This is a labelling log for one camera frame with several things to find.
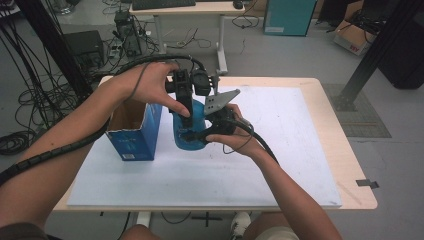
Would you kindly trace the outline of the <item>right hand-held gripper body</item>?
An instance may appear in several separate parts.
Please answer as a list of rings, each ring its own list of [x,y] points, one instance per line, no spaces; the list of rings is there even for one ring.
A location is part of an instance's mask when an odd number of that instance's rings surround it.
[[[217,93],[205,99],[205,119],[211,123],[207,129],[209,134],[233,134],[236,125],[235,114],[227,104],[240,93],[239,89]]]

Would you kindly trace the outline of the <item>blue bottle with white cap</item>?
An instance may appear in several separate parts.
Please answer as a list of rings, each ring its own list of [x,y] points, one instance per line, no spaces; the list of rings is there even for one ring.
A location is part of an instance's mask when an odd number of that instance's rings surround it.
[[[206,129],[204,105],[198,100],[193,101],[193,125],[191,127],[184,127],[182,118],[177,113],[173,113],[172,116],[174,141],[176,146],[187,151],[203,149],[205,144],[201,140],[196,138],[189,140],[188,137]]]

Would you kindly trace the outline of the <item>blue cardboard box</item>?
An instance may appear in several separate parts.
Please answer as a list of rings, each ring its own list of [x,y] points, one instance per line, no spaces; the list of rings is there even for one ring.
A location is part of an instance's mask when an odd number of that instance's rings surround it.
[[[152,161],[162,106],[128,100],[111,115],[106,135],[123,161]]]

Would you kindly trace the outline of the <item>person's left hand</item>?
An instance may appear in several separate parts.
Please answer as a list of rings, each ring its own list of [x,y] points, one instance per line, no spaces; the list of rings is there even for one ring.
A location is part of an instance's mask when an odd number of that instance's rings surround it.
[[[179,66],[172,62],[152,62],[136,66],[110,79],[123,90],[124,100],[136,100],[144,103],[155,103],[189,117],[189,110],[180,102],[171,98],[165,89],[167,75]]]

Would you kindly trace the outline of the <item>black electronic device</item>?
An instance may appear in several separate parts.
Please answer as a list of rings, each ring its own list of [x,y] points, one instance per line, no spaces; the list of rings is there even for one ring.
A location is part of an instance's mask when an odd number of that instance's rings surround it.
[[[140,56],[142,50],[133,17],[128,11],[117,11],[114,22],[126,55],[128,57]]]

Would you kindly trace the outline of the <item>white desk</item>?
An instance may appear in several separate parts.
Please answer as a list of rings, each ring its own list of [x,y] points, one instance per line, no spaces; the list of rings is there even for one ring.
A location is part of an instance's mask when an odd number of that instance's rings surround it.
[[[212,46],[216,48],[218,67],[217,72],[220,75],[228,73],[227,61],[224,50],[224,27],[226,16],[239,16],[245,12],[245,7],[240,9],[234,7],[232,1],[225,2],[199,2],[194,6],[134,10],[130,7],[129,12],[135,16],[151,15],[154,19],[156,28],[156,37],[159,43],[159,53],[165,54],[168,46],[163,40],[163,29],[166,26],[171,28],[187,27],[217,27],[219,29],[218,40]]]

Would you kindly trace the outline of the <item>black keyboard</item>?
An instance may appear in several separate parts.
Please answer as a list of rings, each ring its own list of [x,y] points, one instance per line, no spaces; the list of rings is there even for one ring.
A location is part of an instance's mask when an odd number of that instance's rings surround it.
[[[195,0],[132,0],[133,10],[190,7],[195,5]]]

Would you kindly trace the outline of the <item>white foam mat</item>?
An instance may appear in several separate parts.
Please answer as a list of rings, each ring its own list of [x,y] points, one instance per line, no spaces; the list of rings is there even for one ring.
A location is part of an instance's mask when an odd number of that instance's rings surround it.
[[[297,87],[243,86],[235,99],[285,170],[323,207],[342,204],[318,134]],[[184,151],[172,116],[161,116],[155,158],[124,162],[107,137],[93,145],[68,205],[73,207],[255,208],[276,202],[256,164],[211,143]]]

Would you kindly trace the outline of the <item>white shoe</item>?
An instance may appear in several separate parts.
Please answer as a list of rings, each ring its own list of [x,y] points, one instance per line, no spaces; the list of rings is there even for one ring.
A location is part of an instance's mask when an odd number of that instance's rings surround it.
[[[250,223],[251,218],[247,212],[237,212],[231,223],[230,240],[242,239]]]

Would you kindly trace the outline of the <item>black box on floor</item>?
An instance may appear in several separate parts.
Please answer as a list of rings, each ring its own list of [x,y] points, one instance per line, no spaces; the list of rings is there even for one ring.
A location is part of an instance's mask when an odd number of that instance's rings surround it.
[[[100,68],[104,64],[103,41],[97,30],[68,33],[64,39],[79,66],[83,69]]]

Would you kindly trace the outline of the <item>teal cabinet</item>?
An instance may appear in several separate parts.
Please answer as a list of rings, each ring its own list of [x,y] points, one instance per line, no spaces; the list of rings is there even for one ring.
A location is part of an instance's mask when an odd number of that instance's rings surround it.
[[[263,23],[265,35],[306,36],[317,0],[268,0]]]

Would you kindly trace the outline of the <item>light wooden table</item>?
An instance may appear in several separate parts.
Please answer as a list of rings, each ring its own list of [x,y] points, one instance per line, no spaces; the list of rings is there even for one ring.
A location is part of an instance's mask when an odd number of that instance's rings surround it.
[[[297,87],[301,90],[308,107],[313,125],[318,134],[342,204],[339,207],[324,207],[336,210],[374,209],[377,200],[369,187],[359,187],[356,180],[366,179],[355,154],[336,117],[321,83],[314,78],[277,77],[224,77],[220,81],[221,90],[239,89],[243,86],[256,87]],[[73,207],[68,205],[71,188],[57,204],[59,211],[213,211],[213,210],[274,210],[273,207],[255,208],[148,208],[148,207]]]

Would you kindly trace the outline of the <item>brown cardboard box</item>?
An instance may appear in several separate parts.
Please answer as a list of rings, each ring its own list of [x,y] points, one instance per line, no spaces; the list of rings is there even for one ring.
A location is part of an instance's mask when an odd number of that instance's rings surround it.
[[[356,56],[364,55],[377,35],[343,20],[335,30],[334,42]]]

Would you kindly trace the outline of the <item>grey floor mat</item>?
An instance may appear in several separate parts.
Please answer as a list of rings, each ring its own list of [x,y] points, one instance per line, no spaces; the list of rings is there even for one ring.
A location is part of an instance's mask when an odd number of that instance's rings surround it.
[[[363,92],[358,94],[352,108],[341,111],[336,109],[335,98],[344,86],[324,84],[323,88],[347,137],[391,138],[390,132]]]

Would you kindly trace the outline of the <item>dark cabinet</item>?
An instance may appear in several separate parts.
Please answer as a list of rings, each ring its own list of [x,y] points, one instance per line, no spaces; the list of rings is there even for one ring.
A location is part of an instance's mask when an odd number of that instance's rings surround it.
[[[418,89],[424,84],[424,12],[406,24],[379,69],[397,89]]]

